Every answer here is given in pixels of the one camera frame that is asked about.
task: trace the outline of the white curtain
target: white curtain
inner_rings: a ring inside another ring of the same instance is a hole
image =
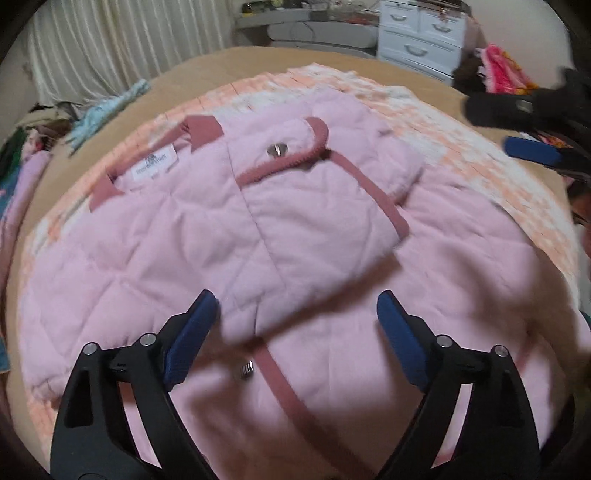
[[[233,7],[230,0],[50,0],[28,26],[40,103],[95,103],[228,48]]]

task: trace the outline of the pile of clothes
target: pile of clothes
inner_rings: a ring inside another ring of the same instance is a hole
[[[49,150],[71,130],[71,116],[59,108],[27,114],[0,150],[0,291],[4,290],[18,229],[41,175]],[[0,374],[10,368],[0,331]]]

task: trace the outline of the dark pink trim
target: dark pink trim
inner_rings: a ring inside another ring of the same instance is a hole
[[[166,145],[170,145],[177,141],[187,132],[191,139],[191,152],[217,140],[223,135],[222,126],[214,116],[189,115],[183,123],[178,124],[172,130],[168,131],[152,147],[136,153],[132,157],[127,158],[106,171],[105,175],[100,178],[93,188],[89,204],[90,211],[93,212],[111,197],[125,194],[113,185],[113,179],[123,175],[137,162],[142,160],[142,158],[145,158],[151,153],[166,147]]]
[[[253,360],[283,412],[314,450],[349,480],[374,478],[375,472],[341,443],[334,433],[325,430],[298,398],[264,340],[255,340],[251,348]]]
[[[223,135],[223,128],[214,116],[191,115],[185,120],[191,135],[191,152],[216,141]]]
[[[310,124],[315,136],[314,145],[310,150],[285,157],[273,158],[258,167],[247,170],[236,178],[238,187],[243,188],[251,183],[261,181],[274,173],[296,167],[309,160],[317,159],[326,150],[326,142],[329,139],[329,128],[320,118],[311,116],[306,118],[306,121]]]
[[[402,217],[402,215],[400,215],[398,208],[396,207],[394,201],[388,196],[388,194],[379,188],[369,178],[367,178],[363,172],[357,168],[357,166],[351,163],[340,153],[332,152],[330,159],[339,167],[341,167],[345,172],[351,175],[355,180],[357,180],[359,186],[375,200],[375,203],[378,204],[388,219],[390,219],[392,225],[394,225],[400,240],[406,238],[410,231],[408,222]]]
[[[108,199],[116,197],[117,195],[124,195],[124,193],[113,185],[113,181],[105,173],[92,190],[92,196],[90,197],[88,208],[91,212],[94,212]]]

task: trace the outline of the blue gripper pad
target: blue gripper pad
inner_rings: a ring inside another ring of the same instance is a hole
[[[187,378],[199,349],[217,320],[218,313],[217,299],[209,291],[203,296],[197,308],[187,313],[190,315],[187,323],[166,352],[163,381],[168,390],[183,383]]]
[[[503,150],[513,158],[539,163],[544,167],[557,167],[562,155],[552,145],[525,138],[506,137]]]
[[[378,320],[394,349],[408,382],[425,392],[430,383],[427,375],[427,353],[388,292],[378,297]]]

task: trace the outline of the screw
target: screw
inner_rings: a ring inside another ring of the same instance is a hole
[[[146,333],[140,337],[139,342],[143,346],[153,345],[156,342],[156,336],[153,333]]]
[[[97,350],[98,347],[99,346],[96,343],[94,343],[94,342],[87,343],[84,346],[84,348],[82,349],[82,353],[85,354],[85,355],[92,355],[93,353],[96,352],[96,350]]]
[[[494,352],[501,357],[506,357],[509,355],[509,350],[507,350],[507,348],[502,345],[497,345],[494,348]]]
[[[450,348],[453,345],[453,340],[447,335],[439,335],[437,337],[437,344],[443,348]]]

